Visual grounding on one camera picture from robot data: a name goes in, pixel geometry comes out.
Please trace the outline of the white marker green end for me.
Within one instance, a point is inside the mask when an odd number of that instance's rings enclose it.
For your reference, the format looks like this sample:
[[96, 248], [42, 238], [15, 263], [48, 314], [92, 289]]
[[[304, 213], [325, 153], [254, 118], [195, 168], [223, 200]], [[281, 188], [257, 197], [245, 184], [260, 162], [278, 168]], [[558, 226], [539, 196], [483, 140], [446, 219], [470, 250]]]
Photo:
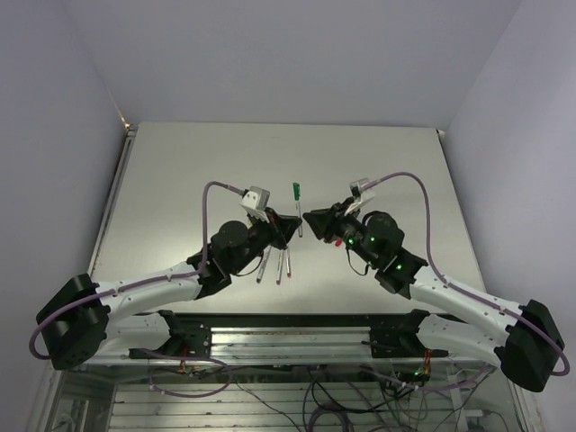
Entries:
[[298, 226], [297, 232], [298, 236], [301, 239], [303, 237], [303, 227], [302, 227], [302, 208], [301, 208], [301, 200], [299, 202], [295, 202], [295, 209], [298, 218], [300, 219], [300, 225]]

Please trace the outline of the green pen cap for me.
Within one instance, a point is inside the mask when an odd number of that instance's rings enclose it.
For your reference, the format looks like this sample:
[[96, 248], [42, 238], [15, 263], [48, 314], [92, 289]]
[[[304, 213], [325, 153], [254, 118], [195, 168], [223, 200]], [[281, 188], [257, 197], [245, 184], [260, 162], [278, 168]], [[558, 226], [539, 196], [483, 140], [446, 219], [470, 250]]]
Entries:
[[301, 199], [301, 186], [299, 183], [292, 184], [293, 198], [298, 203]]

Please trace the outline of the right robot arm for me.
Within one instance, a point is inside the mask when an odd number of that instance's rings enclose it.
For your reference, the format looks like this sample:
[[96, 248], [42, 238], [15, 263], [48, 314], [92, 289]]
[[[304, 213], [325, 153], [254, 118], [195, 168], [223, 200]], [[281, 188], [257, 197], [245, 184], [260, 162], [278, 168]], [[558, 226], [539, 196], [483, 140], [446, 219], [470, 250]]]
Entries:
[[448, 320], [423, 310], [410, 313], [407, 328], [396, 336], [403, 354], [444, 350], [498, 367], [525, 390], [545, 389], [564, 343], [551, 312], [540, 301], [519, 304], [457, 286], [403, 247], [404, 232], [384, 211], [359, 220], [344, 203], [336, 203], [308, 211], [303, 218], [317, 239], [342, 241], [375, 271], [375, 279], [389, 293], [454, 316]]

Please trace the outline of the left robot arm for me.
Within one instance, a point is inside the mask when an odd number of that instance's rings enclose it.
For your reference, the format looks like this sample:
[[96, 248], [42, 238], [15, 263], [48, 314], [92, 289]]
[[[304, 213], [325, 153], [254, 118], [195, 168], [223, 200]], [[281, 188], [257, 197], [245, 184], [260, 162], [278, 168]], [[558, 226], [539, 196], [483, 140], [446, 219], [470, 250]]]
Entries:
[[48, 352], [36, 358], [57, 370], [69, 370], [92, 358], [111, 339], [112, 326], [141, 312], [173, 302], [213, 296], [268, 248], [287, 249], [302, 225], [298, 216], [281, 215], [272, 208], [265, 217], [224, 223], [197, 254], [184, 262], [137, 281], [95, 282], [88, 274], [70, 278], [36, 316], [34, 338], [42, 338]]

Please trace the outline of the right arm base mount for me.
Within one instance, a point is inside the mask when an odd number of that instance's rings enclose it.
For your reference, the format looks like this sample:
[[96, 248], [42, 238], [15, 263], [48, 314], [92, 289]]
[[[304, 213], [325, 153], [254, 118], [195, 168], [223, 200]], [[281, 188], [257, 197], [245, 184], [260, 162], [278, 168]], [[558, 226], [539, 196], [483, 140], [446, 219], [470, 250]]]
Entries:
[[372, 358], [423, 357], [428, 350], [418, 338], [420, 325], [429, 311], [415, 309], [407, 314], [369, 315], [368, 346]]

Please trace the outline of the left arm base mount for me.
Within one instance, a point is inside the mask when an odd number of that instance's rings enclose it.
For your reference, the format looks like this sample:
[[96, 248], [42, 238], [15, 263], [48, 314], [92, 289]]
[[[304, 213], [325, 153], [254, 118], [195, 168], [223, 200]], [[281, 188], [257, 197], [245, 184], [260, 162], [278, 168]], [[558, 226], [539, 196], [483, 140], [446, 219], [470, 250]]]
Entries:
[[211, 354], [212, 332], [204, 323], [175, 314], [171, 310], [158, 312], [160, 323], [167, 325], [167, 336], [153, 348], [142, 344], [129, 349], [129, 359], [183, 360], [204, 359]]

